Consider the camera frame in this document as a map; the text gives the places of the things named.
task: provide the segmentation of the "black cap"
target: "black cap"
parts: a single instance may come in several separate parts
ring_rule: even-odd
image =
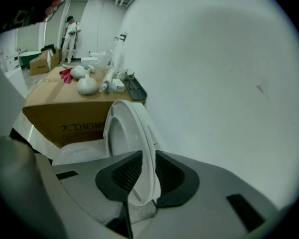
[[[73,16],[68,16],[68,18],[66,19],[66,22],[69,22],[70,20],[73,20],[74,17]]]

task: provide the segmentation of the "green container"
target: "green container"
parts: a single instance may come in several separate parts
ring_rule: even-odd
[[[27,51],[22,52],[19,57],[21,60],[20,66],[24,65],[27,69],[30,69],[30,61],[37,58],[40,55],[40,51]]]

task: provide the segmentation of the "toilet seat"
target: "toilet seat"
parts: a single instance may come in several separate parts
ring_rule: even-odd
[[[155,173],[153,140],[142,116],[137,114],[132,104],[123,100],[112,104],[103,137],[109,156],[137,150],[143,152],[142,173],[129,195],[130,203],[142,206],[160,196],[160,186]]]

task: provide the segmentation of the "white pants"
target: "white pants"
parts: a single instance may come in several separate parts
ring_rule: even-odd
[[[65,61],[68,46],[69,46],[69,50],[70,50],[69,55],[68,55],[68,60],[71,60],[71,58],[73,56],[74,44],[75,44],[75,36],[69,37],[64,40],[63,47],[62,47],[62,60],[63,61]]]

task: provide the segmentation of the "dark gray tray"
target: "dark gray tray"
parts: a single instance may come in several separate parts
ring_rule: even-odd
[[[123,80],[123,83],[127,88],[128,92],[130,93],[130,96],[133,101],[146,100],[148,94],[135,77],[132,80]]]

